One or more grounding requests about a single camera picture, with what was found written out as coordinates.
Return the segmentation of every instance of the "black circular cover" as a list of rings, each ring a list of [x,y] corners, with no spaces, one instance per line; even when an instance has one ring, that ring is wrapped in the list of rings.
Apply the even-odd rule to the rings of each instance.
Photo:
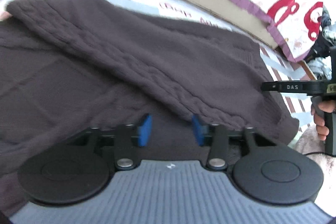
[[[259,147],[233,168],[237,186],[259,201],[290,205],[316,198],[323,172],[312,160],[279,146]]]
[[[99,192],[109,180],[107,163],[83,147],[58,146],[27,160],[18,180],[33,200],[65,205]]]

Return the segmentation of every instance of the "bed sheet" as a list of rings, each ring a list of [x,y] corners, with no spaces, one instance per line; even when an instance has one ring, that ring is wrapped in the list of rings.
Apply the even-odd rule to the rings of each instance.
[[[8,13],[5,12],[6,5],[11,0],[0,0],[0,20],[7,18]],[[201,9],[190,5],[182,0],[107,0],[113,5],[123,7],[128,10],[140,12],[152,16],[168,17],[174,19],[190,20],[200,22],[213,27],[228,29],[230,31],[242,33],[251,37],[239,28],[228,22],[219,20],[216,17],[202,11]],[[300,64],[289,63],[280,54],[270,49],[260,41],[252,38],[256,43],[260,44],[260,56],[268,68],[273,80],[310,80],[306,70]],[[282,94],[283,100],[287,105],[291,115],[300,121],[300,129],[290,145],[293,145],[302,132],[308,126],[313,124],[313,118],[310,115],[311,101],[310,97],[304,94]]]

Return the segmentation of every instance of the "gray ribbed plate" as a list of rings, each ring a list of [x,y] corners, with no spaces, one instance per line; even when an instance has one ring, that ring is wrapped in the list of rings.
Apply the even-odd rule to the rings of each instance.
[[[63,208],[28,203],[14,224],[327,224],[331,217],[308,202],[267,206],[239,193],[224,173],[198,161],[143,160],[115,174],[92,199]]]

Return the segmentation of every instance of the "silver bolt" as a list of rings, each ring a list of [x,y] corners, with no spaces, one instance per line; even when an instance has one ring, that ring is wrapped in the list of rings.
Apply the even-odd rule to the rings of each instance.
[[[224,160],[218,159],[218,158],[214,158],[214,159],[209,160],[209,164],[212,167],[223,167],[223,166],[225,166],[225,163],[226,162]]]
[[[120,167],[131,167],[133,165],[133,160],[130,159],[120,159],[117,161],[117,165]]]

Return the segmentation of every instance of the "hand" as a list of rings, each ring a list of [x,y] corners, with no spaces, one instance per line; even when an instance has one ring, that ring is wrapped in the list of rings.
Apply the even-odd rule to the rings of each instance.
[[[336,101],[325,101],[319,103],[319,109],[331,113],[335,110],[336,108]],[[325,141],[327,135],[329,134],[329,129],[325,126],[325,121],[323,118],[317,115],[315,109],[313,106],[311,106],[311,115],[314,115],[314,123],[316,124],[316,131],[319,135],[319,139],[321,141]]]

